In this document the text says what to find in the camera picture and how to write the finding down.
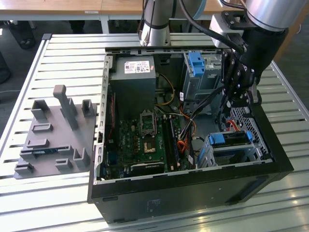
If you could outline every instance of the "open computer chassis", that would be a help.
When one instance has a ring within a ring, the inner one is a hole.
[[[153,54],[186,56],[188,51],[202,54],[220,51],[209,48],[110,48],[106,49],[102,81],[100,123],[97,145],[92,155],[88,202],[94,203],[107,223],[135,221],[141,218],[189,212],[209,207],[247,201],[273,181],[293,171],[266,114],[260,105],[248,107],[252,120],[263,140],[268,158],[251,165],[227,165],[163,174],[104,180],[100,166],[106,156],[102,138],[107,115],[109,77],[115,56],[149,56]]]

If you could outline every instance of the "motherboard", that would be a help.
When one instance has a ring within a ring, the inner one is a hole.
[[[109,179],[186,170],[188,160],[179,156],[178,116],[154,116],[144,111],[140,118],[121,120],[118,148],[107,155]]]

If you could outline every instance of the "table leg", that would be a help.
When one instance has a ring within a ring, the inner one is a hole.
[[[101,25],[102,25],[102,33],[103,34],[109,34],[110,30],[109,30],[109,27],[108,27],[108,21],[109,21],[108,15],[101,15],[100,21],[101,21]]]

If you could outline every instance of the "aluminum slatted platform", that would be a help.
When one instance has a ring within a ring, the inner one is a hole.
[[[245,203],[138,223],[108,225],[87,204],[89,173],[15,180],[14,167],[29,130],[35,99],[58,105],[54,85],[66,85],[75,104],[99,107],[104,48],[138,45],[135,34],[54,35],[42,41],[0,140],[0,231],[301,231],[309,229],[309,114],[276,64],[258,89],[263,109],[295,171]],[[173,45],[210,45],[201,34],[173,34]]]

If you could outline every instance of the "white label sticker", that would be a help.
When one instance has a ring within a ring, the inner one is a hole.
[[[98,14],[98,11],[85,11],[85,14]]]
[[[183,92],[180,92],[180,93],[179,93],[179,96],[180,96],[180,100],[183,102],[183,97],[184,97]]]
[[[192,156],[188,156],[188,160],[193,165],[193,158],[192,158]]]
[[[125,63],[125,74],[150,73],[149,61],[130,61]]]

